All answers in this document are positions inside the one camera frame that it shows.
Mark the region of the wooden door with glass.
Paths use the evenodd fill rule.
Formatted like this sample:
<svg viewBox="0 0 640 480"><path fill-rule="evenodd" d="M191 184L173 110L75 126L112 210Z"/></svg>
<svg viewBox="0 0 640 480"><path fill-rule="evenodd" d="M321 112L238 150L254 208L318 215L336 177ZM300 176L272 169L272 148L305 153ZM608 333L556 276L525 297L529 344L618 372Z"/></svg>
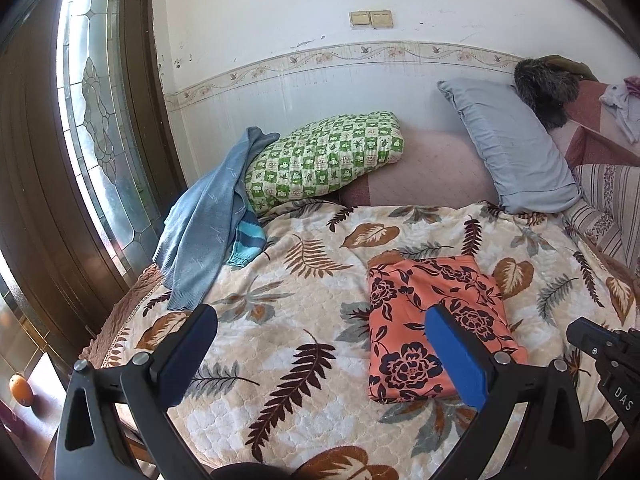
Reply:
<svg viewBox="0 0 640 480"><path fill-rule="evenodd" d="M150 265L185 187L152 0L1 0L1 288L56 364Z"/></svg>

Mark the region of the cream leaf-print blanket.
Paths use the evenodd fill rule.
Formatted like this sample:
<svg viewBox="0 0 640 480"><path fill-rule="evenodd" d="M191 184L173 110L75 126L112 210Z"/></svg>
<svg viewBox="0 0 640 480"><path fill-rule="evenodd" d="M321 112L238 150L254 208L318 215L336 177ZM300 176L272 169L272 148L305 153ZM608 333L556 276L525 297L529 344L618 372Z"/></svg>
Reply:
<svg viewBox="0 0 640 480"><path fill-rule="evenodd" d="M423 340L393 342L372 315L393 304L423 334L434 292L497 346L563 359L582 414L614 422L596 364L566 339L576 318L639 324L639 284L560 214L346 208L301 200L270 211L267 245L227 266L206 302L213 347L169 415L208 468L261 462L297 479L426 479L472 422Z"/></svg>

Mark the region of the beige wall switches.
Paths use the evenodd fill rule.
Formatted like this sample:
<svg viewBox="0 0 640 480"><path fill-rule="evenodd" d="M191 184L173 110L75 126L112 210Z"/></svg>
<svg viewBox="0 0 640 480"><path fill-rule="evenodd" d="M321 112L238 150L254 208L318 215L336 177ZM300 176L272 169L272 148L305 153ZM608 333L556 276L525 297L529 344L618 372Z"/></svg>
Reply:
<svg viewBox="0 0 640 480"><path fill-rule="evenodd" d="M391 10L354 11L349 13L349 24L352 28L393 28L393 13Z"/></svg>

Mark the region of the orange fruit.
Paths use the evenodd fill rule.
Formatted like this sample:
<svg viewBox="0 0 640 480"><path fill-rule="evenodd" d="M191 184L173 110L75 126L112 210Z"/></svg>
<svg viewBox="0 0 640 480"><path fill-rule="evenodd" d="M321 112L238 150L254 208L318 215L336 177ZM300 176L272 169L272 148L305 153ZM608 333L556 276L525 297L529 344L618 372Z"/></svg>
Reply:
<svg viewBox="0 0 640 480"><path fill-rule="evenodd" d="M20 374L12 375L9 379L9 390L12 398L21 406L30 408L34 404L34 392L24 376Z"/></svg>

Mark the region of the lilac crumpled garment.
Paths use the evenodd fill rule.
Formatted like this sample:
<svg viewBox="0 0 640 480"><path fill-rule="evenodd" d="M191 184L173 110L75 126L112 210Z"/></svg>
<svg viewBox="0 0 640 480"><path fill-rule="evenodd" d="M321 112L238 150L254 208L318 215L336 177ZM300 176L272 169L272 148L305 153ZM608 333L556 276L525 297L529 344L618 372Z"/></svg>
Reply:
<svg viewBox="0 0 640 480"><path fill-rule="evenodd" d="M622 84L611 84L600 96L600 102L610 112L618 128L630 144L640 140L640 79L630 76Z"/></svg>

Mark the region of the orange floral garment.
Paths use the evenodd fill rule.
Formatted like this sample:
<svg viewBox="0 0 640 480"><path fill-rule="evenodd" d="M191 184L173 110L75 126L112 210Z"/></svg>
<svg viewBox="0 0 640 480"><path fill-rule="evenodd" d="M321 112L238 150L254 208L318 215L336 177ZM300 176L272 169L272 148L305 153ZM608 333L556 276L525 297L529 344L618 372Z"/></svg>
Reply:
<svg viewBox="0 0 640 480"><path fill-rule="evenodd" d="M456 393L454 369L462 359L440 336L446 325L431 310L441 306L490 352L506 352L520 364L527 351L508 327L497 282L472 256L421 261L389 252L368 263L370 364L368 393L381 403L446 398Z"/></svg>

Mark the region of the green checkered pillow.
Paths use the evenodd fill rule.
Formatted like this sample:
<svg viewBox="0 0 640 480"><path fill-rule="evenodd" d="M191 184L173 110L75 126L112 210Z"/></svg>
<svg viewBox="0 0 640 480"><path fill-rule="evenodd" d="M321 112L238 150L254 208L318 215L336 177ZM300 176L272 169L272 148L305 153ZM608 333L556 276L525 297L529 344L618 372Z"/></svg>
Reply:
<svg viewBox="0 0 640 480"><path fill-rule="evenodd" d="M399 162L405 148L391 112L344 114L311 122L265 148L248 166L245 186L261 216L291 200L331 194Z"/></svg>

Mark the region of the blue cloth with teal stripes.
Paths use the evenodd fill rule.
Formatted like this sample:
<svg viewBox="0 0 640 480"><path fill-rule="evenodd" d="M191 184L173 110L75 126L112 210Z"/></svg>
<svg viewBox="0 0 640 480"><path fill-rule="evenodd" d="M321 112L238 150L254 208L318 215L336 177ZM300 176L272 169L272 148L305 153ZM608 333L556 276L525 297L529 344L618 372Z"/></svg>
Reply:
<svg viewBox="0 0 640 480"><path fill-rule="evenodd" d="M247 128L220 165L171 207L153 256L170 290L168 310L195 309L225 264L246 266L264 247L244 178L250 163L279 138Z"/></svg>

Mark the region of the striped pink bedding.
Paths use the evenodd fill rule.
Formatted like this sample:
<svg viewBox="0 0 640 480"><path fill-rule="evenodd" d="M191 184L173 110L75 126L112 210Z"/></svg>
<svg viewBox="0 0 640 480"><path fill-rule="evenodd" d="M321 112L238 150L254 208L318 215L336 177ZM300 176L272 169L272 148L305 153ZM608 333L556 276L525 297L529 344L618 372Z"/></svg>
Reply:
<svg viewBox="0 0 640 480"><path fill-rule="evenodd" d="M599 252L639 273L639 145L631 144L601 96L602 82L584 80L565 105L567 123L550 132L574 174L582 200L570 223Z"/></svg>

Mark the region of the dark furry cushion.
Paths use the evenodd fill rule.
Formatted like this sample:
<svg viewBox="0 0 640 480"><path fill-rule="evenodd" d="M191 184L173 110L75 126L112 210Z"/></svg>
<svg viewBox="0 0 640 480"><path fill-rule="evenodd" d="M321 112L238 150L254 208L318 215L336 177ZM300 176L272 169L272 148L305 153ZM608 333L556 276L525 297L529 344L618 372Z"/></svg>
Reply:
<svg viewBox="0 0 640 480"><path fill-rule="evenodd" d="M561 55L524 58L514 68L516 92L548 131L567 123L565 105L577 100L582 81L597 78L586 64Z"/></svg>

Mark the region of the light blue pillow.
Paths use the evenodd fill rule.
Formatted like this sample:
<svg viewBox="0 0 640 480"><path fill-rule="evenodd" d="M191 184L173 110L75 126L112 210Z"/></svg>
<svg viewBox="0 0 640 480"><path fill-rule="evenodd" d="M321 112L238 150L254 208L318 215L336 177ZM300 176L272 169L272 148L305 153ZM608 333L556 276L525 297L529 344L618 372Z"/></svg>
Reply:
<svg viewBox="0 0 640 480"><path fill-rule="evenodd" d="M580 200L570 166L510 84L473 78L437 83L465 126L509 214L558 214Z"/></svg>

